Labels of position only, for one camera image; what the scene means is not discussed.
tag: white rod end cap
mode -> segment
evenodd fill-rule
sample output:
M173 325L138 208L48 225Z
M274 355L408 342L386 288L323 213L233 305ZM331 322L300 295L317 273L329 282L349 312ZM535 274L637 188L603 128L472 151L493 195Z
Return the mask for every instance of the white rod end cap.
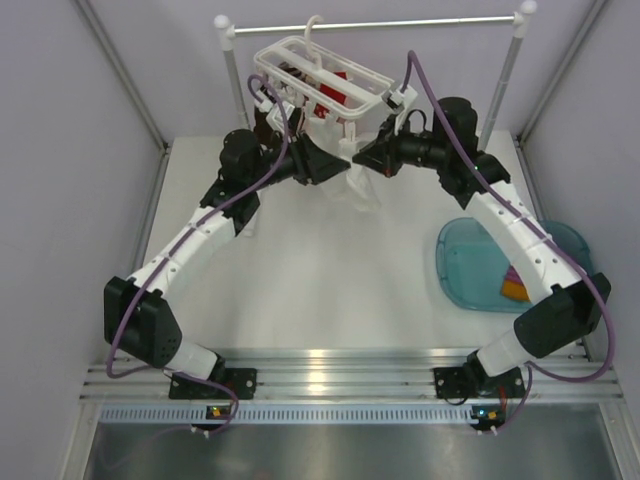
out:
M515 13L513 20L513 26L515 28L513 36L515 38L524 38L525 33L527 33L527 28L529 27L529 21L537 10L538 2L535 0L525 0L522 2L520 10Z
M232 40L236 35L229 17L226 15L218 15L213 19L213 26L218 31L218 38L220 39L220 46L222 47L222 50L233 50Z

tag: red object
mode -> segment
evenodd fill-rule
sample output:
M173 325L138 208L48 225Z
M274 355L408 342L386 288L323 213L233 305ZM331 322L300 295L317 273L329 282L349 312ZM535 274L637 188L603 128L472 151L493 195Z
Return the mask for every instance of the red object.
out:
M507 392L503 386L498 387L500 392L500 408L504 413L507 413Z
M347 72L334 72L340 78L347 79ZM320 93L324 93L327 97L335 100L336 102L344 105L347 101L347 96L344 93L340 93L337 90L325 85L324 83L320 85ZM316 105L315 110L313 111L316 117L324 118L327 113L329 113L329 109L323 105Z

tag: black mounting plate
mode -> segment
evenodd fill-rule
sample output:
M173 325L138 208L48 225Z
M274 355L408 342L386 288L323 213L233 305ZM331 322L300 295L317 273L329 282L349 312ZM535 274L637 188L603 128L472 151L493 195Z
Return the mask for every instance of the black mounting plate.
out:
M257 377L258 371L255 368L226 368L220 383L231 389L239 400L252 400L256 393ZM221 390L172 375L169 398L171 400L217 400L228 399L229 396Z
M495 388L478 392L469 380L462 367L439 367L433 369L436 384L436 397L449 401L468 398L500 398L499 387L504 388L507 398L522 398L524 396L524 381L519 368L503 373L496 380Z

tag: orange object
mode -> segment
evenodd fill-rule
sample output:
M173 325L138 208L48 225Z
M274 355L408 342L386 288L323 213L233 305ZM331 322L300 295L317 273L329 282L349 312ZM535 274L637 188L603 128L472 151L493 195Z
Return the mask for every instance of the orange object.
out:
M521 283L505 279L500 292L504 297L516 300L518 302L529 302L529 294L527 289Z

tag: metal rod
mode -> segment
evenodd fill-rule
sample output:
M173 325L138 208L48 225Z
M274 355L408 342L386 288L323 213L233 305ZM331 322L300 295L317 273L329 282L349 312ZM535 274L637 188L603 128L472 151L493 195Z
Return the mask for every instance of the metal rod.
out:
M104 53L105 57L111 64L111 67L113 68L113 71L116 74L116 77L120 81L120 84L124 88L125 93L131 100L131 103L133 104L136 111L140 115L140 118L142 119L145 126L147 127L147 130L149 131L149 135L151 135L151 138L156 143L159 149L165 150L167 148L167 142L162 137L162 133L160 132L160 129L158 128L153 117L151 116L151 113L149 113L149 109L147 108L146 104L142 100L142 97L140 96L140 92L138 91L137 87L133 83L133 80L131 79L131 75L129 74L126 67L124 66L124 63L122 62L122 59L118 54L118 51L114 47L113 42L111 41L111 38L109 38L109 35L107 34L107 31L105 30L104 25L100 20L100 17L98 17L98 14L96 13L93 6L91 5L90 1L89 0L71 0L71 1L76 6L81 18L85 21L85 23L89 27L89 30L91 31L96 41L98 42L98 45L100 46L102 52Z
M568 68L573 64L573 61L575 60L578 52L582 49L587 37L593 31L593 27L597 20L601 18L604 7L608 4L609 0L594 0L591 3L591 7L584 19L580 22L580 26L578 27L571 44L554 69L554 74L549 82L547 82L547 86L544 91L536 100L533 112L529 115L529 120L527 120L522 133L518 136L522 143L525 143L531 136L533 129L536 127L538 120L540 120L540 117L542 116L542 113L546 110L549 100L557 90L558 85L567 73Z
M480 140L478 140L478 150L484 150L489 143L489 137L493 132L493 127L496 124L496 118L498 118L498 112L500 111L500 105L502 105L502 99L509 86L509 78L511 78L511 72L513 66L516 64L518 58L518 52L520 52L520 46L522 45L522 38L512 37L511 45L507 51L507 56L504 59L502 65L502 71L500 72L500 78L498 78L498 84L493 92L493 98L491 99L491 105L489 105L489 112L482 127L482 133L480 134Z
M247 115L247 107L244 104L242 96L242 83L240 83L240 75L238 74L238 65L236 64L236 56L233 50L225 50L224 61L227 64L227 72L229 72L229 80L231 81L231 91L233 92L233 101L238 111L238 120L241 128L249 128L249 116Z
M153 222L156 218L156 211L158 210L158 203L160 202L160 194L162 193L162 185L164 184L164 177L167 174L167 167L169 165L169 152L164 152L158 170L156 172L155 179L153 181L153 188L147 201L145 209L144 219L142 220L142 227L138 231L138 237L136 239L136 251L133 257L133 270L137 270L144 264L144 257L147 253L147 246L149 245L149 238L151 238L151 229Z
M435 18L429 20L399 20L392 22L325 23L314 25L312 31L328 33L344 30L379 30L385 28L511 24L513 23L514 19L515 15L501 15L495 17ZM302 33L304 32L305 27L306 25L286 25L280 27L235 28L234 33L236 37L282 33Z
M536 179L531 170L531 165L529 164L525 152L522 150L520 142L516 138L513 139L513 146L516 149L516 155L518 156L518 162L520 163L520 168L522 169L524 182L527 185L527 190L529 191L529 196L531 197L531 203L533 204L533 213L536 214L536 219L538 220L548 220L549 216L547 214L547 209L542 203L540 189L538 188L538 183L536 182Z

